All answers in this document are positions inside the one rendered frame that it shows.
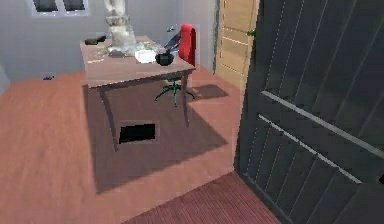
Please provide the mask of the light wooden door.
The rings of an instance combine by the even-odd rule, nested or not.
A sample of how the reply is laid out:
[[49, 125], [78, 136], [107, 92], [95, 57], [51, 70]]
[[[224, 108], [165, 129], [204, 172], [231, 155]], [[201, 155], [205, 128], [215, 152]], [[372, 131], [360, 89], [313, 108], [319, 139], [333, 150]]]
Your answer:
[[220, 0], [215, 73], [240, 89], [246, 86], [260, 0]]

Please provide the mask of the brown wooden desk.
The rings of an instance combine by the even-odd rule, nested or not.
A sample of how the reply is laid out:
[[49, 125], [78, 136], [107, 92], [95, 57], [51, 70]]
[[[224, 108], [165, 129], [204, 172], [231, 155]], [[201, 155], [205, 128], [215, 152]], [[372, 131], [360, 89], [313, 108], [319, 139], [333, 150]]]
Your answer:
[[111, 44], [110, 39], [98, 45], [86, 45], [80, 42], [83, 57], [87, 86], [96, 89], [103, 102], [112, 136], [114, 150], [118, 150], [118, 137], [107, 91], [126, 88], [130, 86], [150, 83], [158, 80], [180, 78], [182, 81], [182, 107], [186, 126], [189, 126], [186, 86], [189, 75], [195, 67], [188, 62], [176, 57], [169, 66], [161, 66], [157, 63], [139, 63], [135, 57], [100, 57], [98, 52]]

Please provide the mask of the black floor box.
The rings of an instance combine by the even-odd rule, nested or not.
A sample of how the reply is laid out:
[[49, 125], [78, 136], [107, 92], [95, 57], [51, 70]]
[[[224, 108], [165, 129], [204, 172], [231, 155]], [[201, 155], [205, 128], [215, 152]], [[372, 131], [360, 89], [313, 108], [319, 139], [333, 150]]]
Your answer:
[[155, 136], [156, 128], [154, 124], [129, 125], [121, 128], [119, 143], [151, 140]]

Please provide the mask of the pale stone sculpture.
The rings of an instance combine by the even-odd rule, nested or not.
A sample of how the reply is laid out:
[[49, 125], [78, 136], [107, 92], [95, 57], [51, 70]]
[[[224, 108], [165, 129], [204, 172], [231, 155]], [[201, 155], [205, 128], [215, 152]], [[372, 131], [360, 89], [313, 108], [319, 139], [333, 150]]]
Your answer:
[[126, 13], [126, 0], [104, 0], [105, 20], [111, 34], [110, 54], [133, 56], [137, 42], [130, 18]]

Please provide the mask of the dark grey panelled door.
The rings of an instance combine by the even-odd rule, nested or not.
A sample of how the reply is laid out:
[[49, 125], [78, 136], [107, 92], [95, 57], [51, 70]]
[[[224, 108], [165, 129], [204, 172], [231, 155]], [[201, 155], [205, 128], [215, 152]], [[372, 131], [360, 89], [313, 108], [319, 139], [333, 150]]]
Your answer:
[[384, 0], [259, 0], [234, 168], [278, 224], [384, 224]]

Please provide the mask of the black desk lamp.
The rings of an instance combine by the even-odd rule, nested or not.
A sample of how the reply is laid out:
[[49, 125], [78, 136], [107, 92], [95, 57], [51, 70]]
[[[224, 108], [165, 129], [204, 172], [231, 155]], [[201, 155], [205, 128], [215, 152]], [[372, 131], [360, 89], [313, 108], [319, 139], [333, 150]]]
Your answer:
[[163, 46], [163, 49], [155, 56], [156, 63], [161, 66], [170, 65], [178, 54], [181, 39], [180, 25], [174, 24], [167, 27], [168, 33], [174, 32], [173, 37]]

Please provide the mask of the black flat object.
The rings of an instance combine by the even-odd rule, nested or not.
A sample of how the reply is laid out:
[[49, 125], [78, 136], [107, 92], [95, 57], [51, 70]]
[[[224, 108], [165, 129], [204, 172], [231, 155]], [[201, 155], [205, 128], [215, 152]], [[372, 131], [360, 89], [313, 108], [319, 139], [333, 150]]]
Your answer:
[[84, 40], [86, 45], [97, 45], [99, 42], [104, 42], [106, 40], [106, 35], [102, 35], [95, 38], [88, 38]]

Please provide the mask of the red office chair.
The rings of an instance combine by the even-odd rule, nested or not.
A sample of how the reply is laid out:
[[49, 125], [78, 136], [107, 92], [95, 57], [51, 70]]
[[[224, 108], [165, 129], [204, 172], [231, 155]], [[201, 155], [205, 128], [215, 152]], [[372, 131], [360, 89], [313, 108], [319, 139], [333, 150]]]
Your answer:
[[[191, 24], [182, 24], [180, 26], [181, 39], [177, 56], [192, 66], [196, 65], [196, 30]], [[177, 105], [177, 91], [182, 90], [182, 86], [178, 84], [181, 77], [169, 78], [169, 84], [163, 87], [163, 91], [159, 93], [154, 100], [157, 101], [167, 92], [172, 92], [174, 97], [174, 105]]]

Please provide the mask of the white framed window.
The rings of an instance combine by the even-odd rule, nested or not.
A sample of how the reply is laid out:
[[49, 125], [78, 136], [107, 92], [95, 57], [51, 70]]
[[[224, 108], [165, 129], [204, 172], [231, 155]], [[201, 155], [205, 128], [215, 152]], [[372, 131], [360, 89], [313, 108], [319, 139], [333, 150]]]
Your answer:
[[33, 17], [89, 16], [88, 0], [25, 0]]

